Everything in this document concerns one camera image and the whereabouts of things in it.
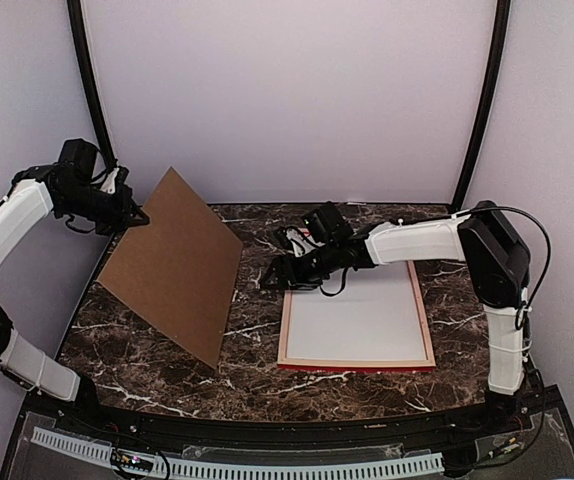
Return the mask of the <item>brown backing board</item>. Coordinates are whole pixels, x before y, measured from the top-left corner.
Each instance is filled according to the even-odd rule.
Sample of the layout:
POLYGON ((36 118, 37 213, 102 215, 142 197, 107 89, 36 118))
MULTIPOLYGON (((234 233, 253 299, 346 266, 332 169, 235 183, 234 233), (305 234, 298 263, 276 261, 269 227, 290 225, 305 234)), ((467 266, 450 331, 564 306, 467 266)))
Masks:
POLYGON ((135 314, 216 367, 242 241, 174 170, 144 205, 150 222, 126 231, 98 276, 135 314))

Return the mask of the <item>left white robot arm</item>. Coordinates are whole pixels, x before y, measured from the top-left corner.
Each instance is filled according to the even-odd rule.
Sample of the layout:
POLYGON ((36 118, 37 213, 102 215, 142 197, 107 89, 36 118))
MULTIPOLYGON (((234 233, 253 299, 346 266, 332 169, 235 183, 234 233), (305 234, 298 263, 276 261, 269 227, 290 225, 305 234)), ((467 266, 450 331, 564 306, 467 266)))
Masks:
POLYGON ((0 199, 0 374, 25 390, 70 404, 68 417, 87 436, 108 427, 97 406, 96 386, 59 363, 43 334, 25 327, 46 325, 35 314, 63 315, 73 298, 49 303, 61 279, 46 261, 56 256, 57 220, 76 233, 113 236, 149 222, 127 183, 129 170, 83 139, 64 142, 58 159, 16 173, 0 199))

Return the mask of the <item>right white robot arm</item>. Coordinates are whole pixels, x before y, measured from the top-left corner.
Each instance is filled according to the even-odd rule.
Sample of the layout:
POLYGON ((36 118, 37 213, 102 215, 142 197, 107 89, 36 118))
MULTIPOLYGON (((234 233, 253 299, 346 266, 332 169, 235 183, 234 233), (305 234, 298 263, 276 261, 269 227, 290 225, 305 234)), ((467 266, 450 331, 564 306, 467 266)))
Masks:
POLYGON ((260 277, 262 290, 341 294, 352 272, 411 263, 421 291, 466 298, 487 326, 487 391, 477 413, 488 434, 516 416, 511 399, 534 373, 530 314, 552 259, 546 227, 517 207, 483 200, 433 218, 381 220, 354 227, 332 202, 306 213, 299 228, 278 228, 282 247, 260 277))

